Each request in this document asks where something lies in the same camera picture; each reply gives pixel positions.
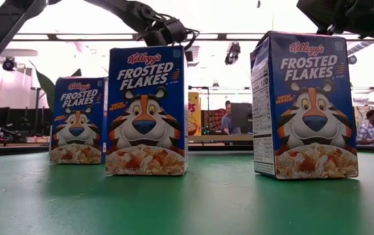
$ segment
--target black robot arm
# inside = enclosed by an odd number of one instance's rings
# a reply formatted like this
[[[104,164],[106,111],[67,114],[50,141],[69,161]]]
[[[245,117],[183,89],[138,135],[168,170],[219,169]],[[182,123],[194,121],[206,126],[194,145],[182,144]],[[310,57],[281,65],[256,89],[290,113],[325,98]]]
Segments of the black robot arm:
[[[38,16],[48,5],[61,0],[5,0],[0,6],[0,54],[20,30],[23,24]],[[125,24],[139,34],[148,46],[166,46],[183,42],[189,33],[193,39],[198,31],[186,29],[182,23],[171,16],[156,13],[151,7],[138,1],[126,0],[84,0],[108,10],[121,18]]]

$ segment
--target tony the tiger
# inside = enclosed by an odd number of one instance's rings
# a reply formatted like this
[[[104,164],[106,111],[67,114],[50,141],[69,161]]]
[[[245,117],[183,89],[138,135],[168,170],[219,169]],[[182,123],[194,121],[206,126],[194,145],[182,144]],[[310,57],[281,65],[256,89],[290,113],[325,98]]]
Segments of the tony the tiger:
[[[53,141],[56,145],[53,148],[67,144],[83,144],[101,150],[100,130],[87,116],[92,112],[92,107],[87,106],[85,110],[66,108],[65,112],[68,117],[64,124],[58,125],[54,131]]]
[[[126,111],[109,126],[110,152],[145,144],[171,149],[184,156],[177,147],[181,138],[181,125],[160,105],[166,98],[165,87],[159,86],[155,94],[135,95],[127,90],[123,98],[129,100]]]
[[[279,153],[312,143],[337,146],[354,152],[349,147],[352,123],[328,99],[333,83],[325,80],[323,87],[300,87],[291,84],[297,91],[291,108],[277,120],[277,132],[282,141]]]

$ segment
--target blue box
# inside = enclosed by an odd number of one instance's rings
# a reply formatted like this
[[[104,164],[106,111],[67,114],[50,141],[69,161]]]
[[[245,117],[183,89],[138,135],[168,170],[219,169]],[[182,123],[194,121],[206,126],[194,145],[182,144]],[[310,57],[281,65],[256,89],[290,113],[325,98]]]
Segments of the blue box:
[[[106,173],[185,173],[186,64],[182,46],[110,51]]]
[[[251,60],[255,172],[358,176],[346,41],[268,32]]]
[[[59,78],[50,137],[50,162],[105,162],[107,78]]]

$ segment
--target table surface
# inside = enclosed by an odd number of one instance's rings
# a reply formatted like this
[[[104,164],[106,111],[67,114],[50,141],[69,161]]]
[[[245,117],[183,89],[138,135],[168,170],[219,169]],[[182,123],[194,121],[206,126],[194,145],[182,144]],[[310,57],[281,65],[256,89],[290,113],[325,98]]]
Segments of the table surface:
[[[374,154],[345,180],[276,181],[252,158],[192,153],[186,175],[151,177],[0,157],[0,234],[374,234]]]

